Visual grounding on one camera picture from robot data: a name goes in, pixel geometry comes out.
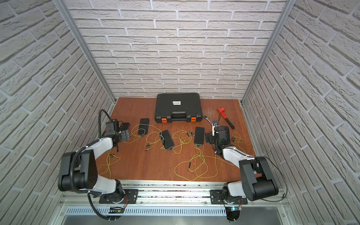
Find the purple-edged smartphone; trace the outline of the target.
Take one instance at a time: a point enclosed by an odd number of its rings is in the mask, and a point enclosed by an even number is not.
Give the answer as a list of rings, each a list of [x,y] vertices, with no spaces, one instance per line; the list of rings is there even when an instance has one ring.
[[[128,123],[128,122],[123,122],[123,123],[120,125],[120,131],[129,130],[129,127],[130,127],[130,123]]]

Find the grey-edged large smartphone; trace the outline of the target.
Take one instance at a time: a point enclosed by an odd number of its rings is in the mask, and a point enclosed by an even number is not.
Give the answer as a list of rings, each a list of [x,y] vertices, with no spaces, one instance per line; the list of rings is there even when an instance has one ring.
[[[204,145],[204,136],[205,136],[205,128],[204,127],[196,127],[195,136],[194,136],[194,144],[195,145]]]

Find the black smartphone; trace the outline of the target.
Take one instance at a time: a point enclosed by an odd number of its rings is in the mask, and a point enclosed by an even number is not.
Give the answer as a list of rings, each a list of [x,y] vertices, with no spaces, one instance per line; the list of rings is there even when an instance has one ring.
[[[140,119],[139,128],[138,128],[138,135],[139,136],[142,137],[142,136],[148,134],[149,124],[150,124],[150,119],[149,118],[141,118]]]

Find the blue-edged smartphone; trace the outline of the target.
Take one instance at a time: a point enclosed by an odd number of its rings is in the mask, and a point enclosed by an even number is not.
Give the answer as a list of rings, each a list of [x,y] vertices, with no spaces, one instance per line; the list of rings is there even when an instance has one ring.
[[[165,150],[171,150],[174,147],[173,139],[168,130],[161,132],[161,140],[163,142],[163,147]]]

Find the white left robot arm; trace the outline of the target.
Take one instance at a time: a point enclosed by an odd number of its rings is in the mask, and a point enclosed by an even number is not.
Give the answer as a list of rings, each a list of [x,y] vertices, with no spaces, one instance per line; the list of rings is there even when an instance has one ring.
[[[95,196],[123,200],[125,192],[119,180],[108,179],[98,174],[96,159],[119,142],[128,141],[129,131],[106,131],[105,136],[63,154],[58,176],[58,189],[62,192],[89,193]]]

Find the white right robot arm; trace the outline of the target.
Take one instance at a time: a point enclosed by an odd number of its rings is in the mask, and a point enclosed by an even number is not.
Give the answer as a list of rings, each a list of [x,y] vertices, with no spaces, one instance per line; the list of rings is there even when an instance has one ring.
[[[255,157],[240,151],[230,144],[223,144],[218,136],[205,134],[207,143],[212,144],[216,155],[237,166],[241,173],[240,181],[224,184],[223,201],[227,204],[238,197],[245,197],[250,201],[263,200],[279,193],[277,182],[265,157]]]

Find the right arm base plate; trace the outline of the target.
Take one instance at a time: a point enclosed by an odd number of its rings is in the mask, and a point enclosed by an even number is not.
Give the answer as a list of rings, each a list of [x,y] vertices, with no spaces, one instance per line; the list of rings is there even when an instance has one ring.
[[[220,189],[210,190],[210,200],[212,205],[247,205],[248,200],[245,196],[231,196],[229,193]]]

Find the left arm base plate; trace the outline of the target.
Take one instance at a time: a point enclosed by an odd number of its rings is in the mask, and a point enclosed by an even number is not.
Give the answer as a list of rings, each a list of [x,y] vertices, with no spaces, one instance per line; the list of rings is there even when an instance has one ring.
[[[123,189],[121,193],[112,193],[102,195],[100,197],[100,204],[135,204],[137,201],[138,189]]]

